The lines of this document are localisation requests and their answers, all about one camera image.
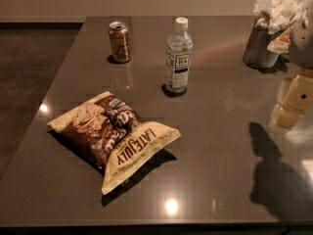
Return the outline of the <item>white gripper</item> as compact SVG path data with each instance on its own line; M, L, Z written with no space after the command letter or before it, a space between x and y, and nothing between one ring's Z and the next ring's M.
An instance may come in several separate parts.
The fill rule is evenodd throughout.
M292 80L283 106L278 105L272 112L272 122L284 129L292 129L313 108L313 70L304 70Z

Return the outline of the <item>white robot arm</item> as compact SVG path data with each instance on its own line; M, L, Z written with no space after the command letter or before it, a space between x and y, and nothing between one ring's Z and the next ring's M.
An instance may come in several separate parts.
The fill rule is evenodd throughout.
M313 22L300 20L276 37L268 47L279 54L289 54L290 61L301 68L294 77L284 78L277 94L271 121L278 128L292 129L313 108Z

